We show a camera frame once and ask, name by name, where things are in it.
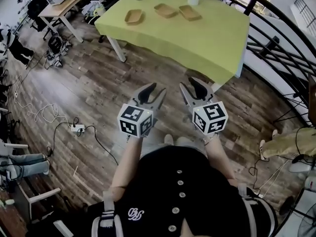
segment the black cable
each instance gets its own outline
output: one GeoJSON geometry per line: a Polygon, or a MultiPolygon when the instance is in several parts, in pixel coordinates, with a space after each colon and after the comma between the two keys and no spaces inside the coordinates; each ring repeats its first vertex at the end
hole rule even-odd
{"type": "Polygon", "coordinates": [[[255,182],[254,182],[253,185],[252,185],[252,188],[253,188],[254,190],[258,190],[258,188],[255,188],[255,185],[256,185],[256,182],[257,182],[257,180],[258,180],[258,169],[256,168],[256,165],[257,165],[257,163],[258,163],[259,161],[269,162],[269,161],[270,161],[270,158],[268,158],[268,160],[258,159],[258,160],[255,162],[254,166],[253,166],[253,167],[250,167],[250,168],[248,169],[248,172],[249,172],[250,175],[256,176],[256,180],[255,180],[255,182]]]}
{"type": "MultiPolygon", "coordinates": [[[[89,127],[93,127],[93,128],[94,128],[94,137],[95,137],[96,141],[100,144],[100,146],[101,146],[110,156],[112,156],[112,158],[114,159],[115,163],[118,165],[118,161],[115,159],[115,157],[114,157],[114,156],[100,143],[100,141],[98,140],[97,134],[96,134],[96,128],[95,128],[95,126],[89,125],[89,126],[87,126],[87,127],[85,128],[85,130],[86,130],[87,128],[89,128],[89,127]]],[[[77,136],[80,137],[81,134],[82,134],[82,131],[79,131],[79,130],[78,130],[78,131],[77,131],[77,136]]]]}
{"type": "MultiPolygon", "coordinates": [[[[72,125],[76,125],[76,124],[78,124],[78,122],[79,122],[79,118],[75,117],[75,118],[74,118],[74,121],[73,121],[73,123],[72,123],[72,125]]],[[[47,152],[48,152],[47,157],[51,157],[51,155],[54,153],[54,149],[55,149],[55,134],[56,134],[57,128],[58,128],[61,124],[71,124],[71,123],[69,123],[69,122],[61,122],[61,123],[59,123],[59,124],[55,127],[54,135],[53,135],[53,148],[51,148],[50,146],[47,146],[47,148],[46,148],[46,150],[47,150],[47,152]]]]}
{"type": "MultiPolygon", "coordinates": [[[[48,146],[46,149],[47,149],[47,152],[48,152],[48,156],[47,157],[51,157],[52,154],[54,153],[54,149],[55,149],[55,134],[56,134],[56,130],[57,128],[61,125],[61,124],[72,124],[72,125],[76,125],[78,124],[79,122],[79,118],[78,117],[75,117],[74,118],[74,122],[73,123],[69,123],[69,122],[61,122],[59,123],[56,127],[55,127],[55,130],[54,130],[54,135],[53,135],[53,148],[51,148],[50,146],[48,146]]],[[[93,127],[94,128],[94,137],[95,137],[95,140],[99,143],[99,145],[110,155],[112,156],[112,158],[114,159],[115,163],[118,165],[118,161],[116,160],[116,158],[101,144],[101,142],[98,140],[97,138],[97,135],[96,135],[96,128],[95,126],[93,125],[89,125],[85,128],[85,130],[89,127],[93,127]]],[[[80,137],[82,135],[82,130],[79,129],[77,131],[77,136],[80,137]]]]}
{"type": "Polygon", "coordinates": [[[301,130],[302,128],[304,128],[304,126],[298,128],[297,131],[296,131],[296,135],[295,135],[295,145],[296,145],[297,152],[298,152],[299,155],[301,154],[301,152],[300,152],[300,150],[298,149],[298,146],[297,146],[297,134],[298,134],[299,130],[301,130]]]}

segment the wooden tray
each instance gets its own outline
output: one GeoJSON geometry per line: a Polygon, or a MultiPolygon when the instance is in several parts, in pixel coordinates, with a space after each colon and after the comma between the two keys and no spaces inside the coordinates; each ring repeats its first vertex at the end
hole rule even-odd
{"type": "Polygon", "coordinates": [[[154,7],[155,12],[164,18],[171,18],[178,14],[178,12],[171,6],[160,3],[154,7]]]}
{"type": "Polygon", "coordinates": [[[194,21],[202,18],[202,16],[193,10],[193,8],[189,5],[180,6],[179,10],[186,20],[194,21]]]}
{"type": "Polygon", "coordinates": [[[129,10],[125,16],[125,22],[128,25],[138,25],[143,21],[142,10],[129,10]]]}

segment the cable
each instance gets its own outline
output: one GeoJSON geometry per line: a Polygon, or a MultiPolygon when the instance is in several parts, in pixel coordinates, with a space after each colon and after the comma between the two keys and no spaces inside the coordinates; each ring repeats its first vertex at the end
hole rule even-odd
{"type": "Polygon", "coordinates": [[[295,135],[295,145],[296,145],[297,152],[298,152],[299,155],[301,154],[301,152],[300,152],[300,150],[298,149],[298,146],[297,146],[297,134],[298,134],[299,130],[301,130],[302,128],[304,128],[304,127],[298,128],[297,131],[296,131],[296,135],[295,135]]]}
{"type": "Polygon", "coordinates": [[[15,88],[15,91],[14,91],[14,100],[13,100],[13,101],[14,101],[15,104],[19,104],[19,106],[20,106],[21,108],[26,108],[26,107],[30,106],[30,107],[31,107],[31,110],[30,110],[30,111],[27,111],[27,116],[31,116],[32,114],[35,115],[35,116],[34,116],[34,121],[35,121],[35,122],[37,122],[37,121],[39,120],[39,114],[41,113],[42,118],[43,118],[46,122],[48,122],[48,123],[53,123],[53,122],[54,122],[56,119],[58,119],[58,118],[65,118],[66,121],[67,121],[67,123],[68,123],[68,126],[69,126],[69,121],[68,121],[67,117],[66,117],[66,116],[60,116],[60,115],[59,115],[59,107],[58,107],[58,105],[56,105],[56,104],[47,104],[47,105],[45,105],[43,108],[41,108],[37,113],[35,113],[35,112],[33,112],[34,105],[33,105],[32,103],[28,103],[27,105],[23,106],[23,105],[21,105],[21,104],[17,101],[17,93],[18,93],[18,90],[20,89],[22,83],[24,82],[24,80],[26,79],[26,77],[29,75],[29,73],[31,72],[31,70],[32,70],[33,68],[35,68],[35,67],[39,64],[40,60],[44,57],[44,55],[38,60],[38,62],[37,62],[32,68],[30,68],[30,70],[27,72],[26,76],[25,76],[23,79],[21,79],[22,76],[19,76],[19,77],[17,78],[16,82],[19,82],[19,84],[18,84],[18,85],[16,86],[16,88],[15,88]],[[53,120],[48,120],[48,119],[46,119],[46,118],[44,117],[44,111],[45,111],[45,109],[46,109],[47,107],[52,107],[52,109],[53,109],[53,115],[54,115],[54,119],[53,119],[53,120]]]}
{"type": "Polygon", "coordinates": [[[256,180],[255,180],[255,182],[254,182],[253,185],[252,185],[252,189],[254,189],[254,190],[257,190],[257,188],[255,188],[256,182],[257,182],[257,180],[258,180],[258,169],[256,168],[256,165],[257,165],[257,163],[258,163],[259,161],[269,162],[269,161],[270,161],[270,158],[268,158],[268,160],[262,160],[262,159],[259,158],[259,159],[255,162],[254,166],[253,166],[253,167],[250,167],[250,168],[248,169],[248,172],[249,172],[250,175],[256,176],[256,180]]]}
{"type": "Polygon", "coordinates": [[[261,185],[261,187],[255,188],[255,184],[256,184],[257,179],[258,179],[258,169],[256,168],[256,163],[257,163],[259,160],[261,160],[261,159],[258,159],[258,160],[256,161],[254,167],[249,168],[249,171],[248,171],[249,174],[252,175],[252,176],[254,176],[254,175],[256,174],[256,180],[255,180],[255,182],[254,182],[252,188],[253,188],[254,190],[258,190],[258,194],[259,194],[259,193],[261,192],[262,187],[265,186],[265,185],[274,177],[274,175],[279,171],[278,175],[277,175],[276,178],[273,180],[273,182],[270,184],[270,186],[268,187],[266,193],[263,195],[263,197],[264,197],[264,196],[267,194],[267,192],[269,191],[269,189],[271,188],[271,186],[273,185],[273,183],[274,183],[274,182],[276,181],[276,179],[278,178],[278,176],[279,176],[279,174],[280,174],[282,168],[285,166],[285,164],[286,164],[290,159],[288,159],[285,163],[283,163],[283,164],[270,176],[270,178],[269,178],[267,181],[265,181],[265,183],[264,183],[263,185],[261,185]],[[251,173],[250,173],[250,170],[251,170],[252,168],[255,170],[254,174],[251,174],[251,173]]]}
{"type": "MultiPolygon", "coordinates": [[[[96,141],[100,144],[100,146],[101,146],[110,156],[112,156],[112,158],[114,159],[115,163],[118,165],[118,161],[115,159],[115,157],[114,157],[114,156],[100,143],[100,141],[98,140],[97,135],[96,135],[96,128],[95,128],[95,126],[89,125],[89,126],[87,126],[85,129],[87,129],[87,128],[89,128],[89,127],[93,127],[93,128],[94,128],[94,137],[95,137],[96,141]]],[[[82,131],[80,131],[80,134],[79,134],[79,135],[78,135],[78,131],[77,131],[77,136],[80,137],[81,134],[82,134],[82,131]]]]}
{"type": "MultiPolygon", "coordinates": [[[[76,124],[78,124],[78,122],[79,122],[79,118],[78,118],[78,117],[75,117],[75,118],[74,118],[74,121],[73,121],[73,123],[72,123],[72,125],[76,125],[76,124]]],[[[55,149],[55,134],[56,134],[57,128],[58,128],[61,124],[68,124],[68,126],[69,126],[70,123],[69,123],[69,122],[61,122],[61,123],[59,123],[59,124],[55,127],[54,135],[53,135],[53,148],[51,148],[50,146],[48,146],[48,147],[46,148],[46,150],[47,150],[47,152],[48,152],[48,156],[47,156],[47,157],[51,157],[52,154],[54,153],[54,149],[55,149]]],[[[115,158],[115,157],[101,144],[101,142],[98,140],[97,135],[96,135],[96,128],[95,128],[95,126],[89,125],[89,126],[87,126],[87,127],[85,128],[85,130],[86,130],[87,128],[89,128],[89,127],[93,127],[93,128],[94,128],[94,137],[95,137],[95,140],[99,143],[99,145],[100,145],[110,156],[112,156],[112,158],[114,159],[115,163],[118,165],[118,161],[116,160],[116,158],[115,158]]],[[[81,131],[81,130],[78,130],[78,131],[77,131],[77,136],[80,137],[81,135],[82,135],[82,131],[81,131]]]]}

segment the shirt logo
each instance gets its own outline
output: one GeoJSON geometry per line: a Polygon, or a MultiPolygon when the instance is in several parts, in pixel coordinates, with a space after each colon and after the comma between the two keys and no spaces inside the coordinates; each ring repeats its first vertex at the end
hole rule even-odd
{"type": "Polygon", "coordinates": [[[128,220],[133,220],[133,221],[137,221],[140,220],[141,217],[143,216],[144,211],[138,211],[138,208],[130,208],[130,210],[128,211],[128,220]]]}

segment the jeans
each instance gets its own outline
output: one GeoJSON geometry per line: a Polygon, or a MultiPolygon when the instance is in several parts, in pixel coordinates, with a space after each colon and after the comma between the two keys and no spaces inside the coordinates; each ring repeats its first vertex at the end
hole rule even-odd
{"type": "Polygon", "coordinates": [[[29,50],[28,48],[22,46],[17,38],[14,39],[12,45],[9,47],[9,50],[12,53],[13,57],[22,62],[24,65],[27,65],[29,62],[29,59],[25,58],[24,56],[32,57],[34,54],[32,50],[29,50]]]}
{"type": "Polygon", "coordinates": [[[10,158],[12,164],[19,164],[19,166],[14,165],[19,178],[44,173],[49,170],[49,162],[43,154],[10,155],[10,158]]]}

